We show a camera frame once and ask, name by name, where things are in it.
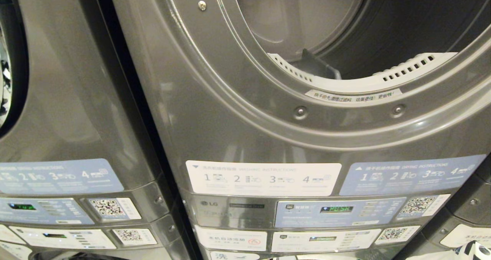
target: label sticker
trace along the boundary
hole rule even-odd
[[[388,92],[381,92],[370,95],[360,95],[360,96],[349,96],[349,95],[338,95],[330,94],[327,92],[317,91],[315,89],[309,90],[305,95],[312,97],[314,99],[319,99],[321,101],[341,103],[341,104],[353,104],[353,103],[365,103],[372,102],[382,99],[391,98],[397,95],[401,95],[402,91],[400,89],[393,89]]]
[[[460,187],[485,157],[355,163],[339,195],[407,194]]]
[[[239,253],[225,251],[210,251],[212,260],[258,260],[259,255],[255,253]]]
[[[7,194],[64,195],[124,190],[107,160],[0,163],[0,191]]]
[[[10,227],[31,246],[59,249],[115,249],[102,230],[53,230]]]
[[[129,197],[88,199],[102,220],[140,220],[142,217]]]
[[[329,196],[339,163],[186,161],[194,192],[231,196]]]
[[[0,240],[12,243],[25,244],[23,239],[11,232],[5,225],[0,225]]]
[[[359,201],[278,202],[275,227],[351,227],[387,224],[405,197]]]
[[[366,249],[380,229],[346,232],[275,232],[272,252],[329,252]]]
[[[141,246],[155,245],[157,241],[149,229],[118,229],[112,230],[123,245]]]
[[[419,227],[419,225],[412,225],[410,227],[391,227],[389,229],[384,229],[376,239],[375,244],[406,242],[418,231]]]
[[[450,194],[412,197],[397,215],[397,220],[433,216]]]
[[[94,222],[74,199],[19,199],[0,197],[0,220],[32,224],[84,224]]]
[[[491,248],[491,227],[470,227],[460,224],[445,236],[440,244],[456,248],[474,240],[486,248]]]
[[[0,242],[0,248],[5,249],[19,260],[29,260],[32,250],[26,246]]]
[[[209,249],[265,251],[268,234],[262,231],[214,230],[194,226],[199,242]]]

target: digital display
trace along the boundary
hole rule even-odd
[[[34,211],[36,208],[32,204],[8,204],[12,209],[21,209],[23,211]]]
[[[49,233],[43,233],[43,235],[45,237],[49,237],[49,238],[66,238],[65,235],[63,234],[49,234]]]
[[[350,213],[354,206],[323,206],[321,213]]]
[[[336,240],[336,236],[329,236],[329,237],[310,237],[308,241],[312,242],[312,241],[335,241],[335,240]]]

